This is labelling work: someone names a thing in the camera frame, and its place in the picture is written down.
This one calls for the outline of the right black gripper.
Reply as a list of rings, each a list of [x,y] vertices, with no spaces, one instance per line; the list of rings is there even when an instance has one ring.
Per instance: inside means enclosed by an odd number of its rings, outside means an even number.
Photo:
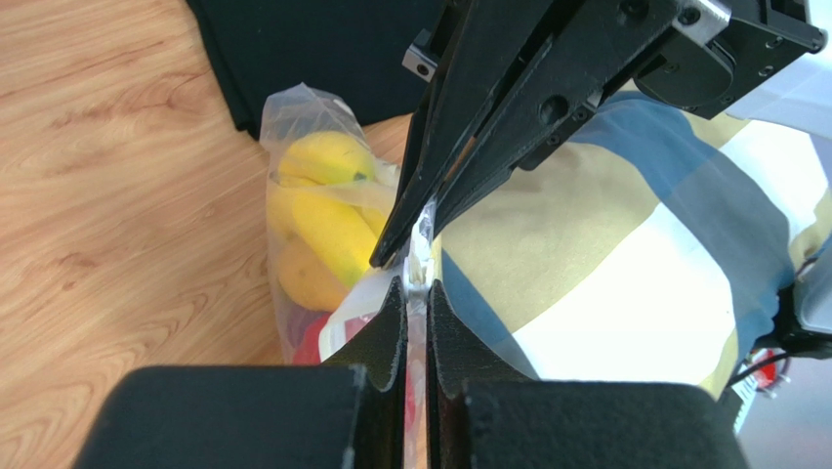
[[[448,2],[404,56],[429,84],[423,100],[468,2]],[[819,4],[810,1],[548,2],[493,109],[435,195],[438,229],[515,169],[534,169],[628,81],[663,104],[710,118],[786,66],[817,58],[826,43]]]

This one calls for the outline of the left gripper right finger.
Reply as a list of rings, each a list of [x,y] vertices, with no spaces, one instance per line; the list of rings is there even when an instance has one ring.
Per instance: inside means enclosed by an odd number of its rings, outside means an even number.
[[[723,409],[695,386],[535,381],[456,316],[427,306],[432,468],[743,468]]]

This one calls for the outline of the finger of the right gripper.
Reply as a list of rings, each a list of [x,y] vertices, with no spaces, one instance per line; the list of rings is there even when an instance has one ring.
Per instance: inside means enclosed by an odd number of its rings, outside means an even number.
[[[458,16],[429,93],[413,115],[395,205],[371,266],[385,266],[405,243],[493,109],[499,86],[550,6],[548,1],[470,1]]]

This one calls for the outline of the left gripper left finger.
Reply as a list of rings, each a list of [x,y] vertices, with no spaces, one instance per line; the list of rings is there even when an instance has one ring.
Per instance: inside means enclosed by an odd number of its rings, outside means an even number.
[[[78,468],[399,468],[407,316],[378,315],[310,366],[149,366],[109,393]]]

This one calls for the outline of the clear zip top bag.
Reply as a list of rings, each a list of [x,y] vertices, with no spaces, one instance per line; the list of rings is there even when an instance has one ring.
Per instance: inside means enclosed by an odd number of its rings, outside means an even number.
[[[299,84],[269,96],[260,144],[270,288],[283,354],[319,364],[379,312],[392,274],[369,258],[395,201],[401,162],[377,156],[338,96]]]

